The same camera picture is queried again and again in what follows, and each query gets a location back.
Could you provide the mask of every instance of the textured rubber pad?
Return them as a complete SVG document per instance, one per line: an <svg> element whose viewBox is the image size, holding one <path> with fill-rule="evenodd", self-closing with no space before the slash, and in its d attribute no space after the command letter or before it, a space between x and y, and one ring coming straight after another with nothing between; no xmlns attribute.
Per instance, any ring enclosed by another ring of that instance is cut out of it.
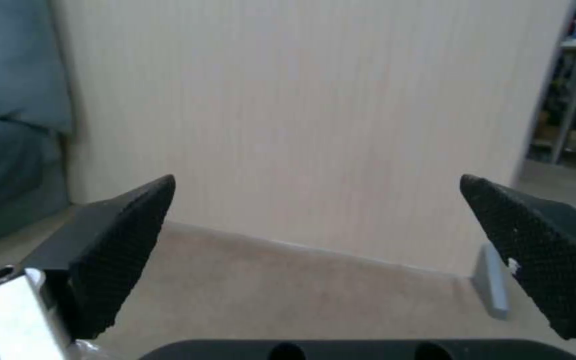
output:
<svg viewBox="0 0 576 360"><path fill-rule="evenodd" d="M462 176L461 193L550 326L576 338L576 209L472 175Z"/></svg>
<svg viewBox="0 0 576 360"><path fill-rule="evenodd" d="M71 335L96 338L142 274L175 191L167 175L90 203L22 262L41 269Z"/></svg>

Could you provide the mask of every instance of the couch cushion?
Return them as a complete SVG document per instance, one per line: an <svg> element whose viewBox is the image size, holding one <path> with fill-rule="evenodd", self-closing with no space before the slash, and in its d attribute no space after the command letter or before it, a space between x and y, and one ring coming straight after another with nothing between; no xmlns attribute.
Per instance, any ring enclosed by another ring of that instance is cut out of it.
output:
<svg viewBox="0 0 576 360"><path fill-rule="evenodd" d="M42 144L47 130L0 121L0 205L42 182Z"/></svg>
<svg viewBox="0 0 576 360"><path fill-rule="evenodd" d="M71 105L45 0L0 0L0 119L71 132Z"/></svg>

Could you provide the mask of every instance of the silver metal part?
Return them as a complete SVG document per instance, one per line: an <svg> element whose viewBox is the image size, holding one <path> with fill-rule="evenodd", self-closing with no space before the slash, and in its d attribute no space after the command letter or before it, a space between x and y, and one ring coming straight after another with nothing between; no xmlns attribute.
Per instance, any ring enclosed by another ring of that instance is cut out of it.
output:
<svg viewBox="0 0 576 360"><path fill-rule="evenodd" d="M0 283L0 360L70 359L70 345L57 310L41 296L45 275L26 269Z"/></svg>

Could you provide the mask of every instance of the white wall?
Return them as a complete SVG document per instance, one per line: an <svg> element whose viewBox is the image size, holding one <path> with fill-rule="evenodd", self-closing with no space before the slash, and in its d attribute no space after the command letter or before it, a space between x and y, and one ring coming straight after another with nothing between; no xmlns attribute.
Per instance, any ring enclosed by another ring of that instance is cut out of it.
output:
<svg viewBox="0 0 576 360"><path fill-rule="evenodd" d="M73 199L173 173L169 221L469 274L568 4L55 0Z"/></svg>

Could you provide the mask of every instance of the screw hole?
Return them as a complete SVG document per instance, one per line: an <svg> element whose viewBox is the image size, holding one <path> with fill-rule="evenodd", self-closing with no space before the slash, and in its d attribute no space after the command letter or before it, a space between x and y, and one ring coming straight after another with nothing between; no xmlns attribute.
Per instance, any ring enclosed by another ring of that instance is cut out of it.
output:
<svg viewBox="0 0 576 360"><path fill-rule="evenodd" d="M306 360L306 354L299 346L282 342L272 348L268 360Z"/></svg>
<svg viewBox="0 0 576 360"><path fill-rule="evenodd" d="M0 280L5 279L7 276L10 276L15 271L15 267L13 265L6 265L0 269Z"/></svg>
<svg viewBox="0 0 576 360"><path fill-rule="evenodd" d="M414 351L414 360L453 360L445 348L434 342L421 342Z"/></svg>

